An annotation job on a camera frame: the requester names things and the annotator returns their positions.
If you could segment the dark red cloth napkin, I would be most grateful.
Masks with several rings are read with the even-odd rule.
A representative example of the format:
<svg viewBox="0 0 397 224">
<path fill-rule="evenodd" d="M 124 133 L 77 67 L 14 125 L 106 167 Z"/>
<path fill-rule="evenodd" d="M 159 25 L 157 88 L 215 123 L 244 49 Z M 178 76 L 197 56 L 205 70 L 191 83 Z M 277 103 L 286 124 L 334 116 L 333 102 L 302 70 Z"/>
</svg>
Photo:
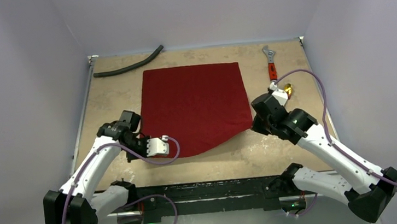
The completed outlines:
<svg viewBox="0 0 397 224">
<path fill-rule="evenodd" d="M 252 112 L 237 62 L 145 70 L 143 134 L 170 136 L 180 158 L 216 148 L 252 125 Z"/>
</svg>

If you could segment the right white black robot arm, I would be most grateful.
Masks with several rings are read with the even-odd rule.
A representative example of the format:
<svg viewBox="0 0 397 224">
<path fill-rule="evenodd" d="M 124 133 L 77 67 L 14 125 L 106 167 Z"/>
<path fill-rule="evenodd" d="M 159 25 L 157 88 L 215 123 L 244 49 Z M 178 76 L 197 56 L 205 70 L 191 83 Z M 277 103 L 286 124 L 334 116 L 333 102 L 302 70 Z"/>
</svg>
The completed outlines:
<svg viewBox="0 0 397 224">
<path fill-rule="evenodd" d="M 253 131 L 290 141 L 336 172 L 329 175 L 292 163 L 269 190 L 279 188 L 290 195 L 298 190 L 315 192 L 348 206 L 363 221 L 377 222 L 396 193 L 396 169 L 367 162 L 336 138 L 327 138 L 325 128 L 313 116 L 299 108 L 287 111 L 270 93 L 254 99 L 251 106 L 256 112 Z"/>
</svg>

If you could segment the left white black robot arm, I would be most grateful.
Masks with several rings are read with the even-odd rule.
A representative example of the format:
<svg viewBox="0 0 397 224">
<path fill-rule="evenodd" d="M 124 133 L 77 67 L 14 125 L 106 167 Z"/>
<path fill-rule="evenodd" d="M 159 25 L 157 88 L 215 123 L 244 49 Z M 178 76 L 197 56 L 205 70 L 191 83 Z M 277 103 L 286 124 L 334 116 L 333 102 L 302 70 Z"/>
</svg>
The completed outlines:
<svg viewBox="0 0 397 224">
<path fill-rule="evenodd" d="M 57 191 L 43 198 L 45 224 L 98 224 L 114 210 L 132 211 L 138 205 L 136 186 L 114 181 L 107 190 L 95 193 L 113 160 L 122 151 L 137 158 L 146 155 L 147 138 L 136 133 L 142 117 L 123 111 L 118 120 L 103 124 L 94 143 L 75 173 Z"/>
</svg>

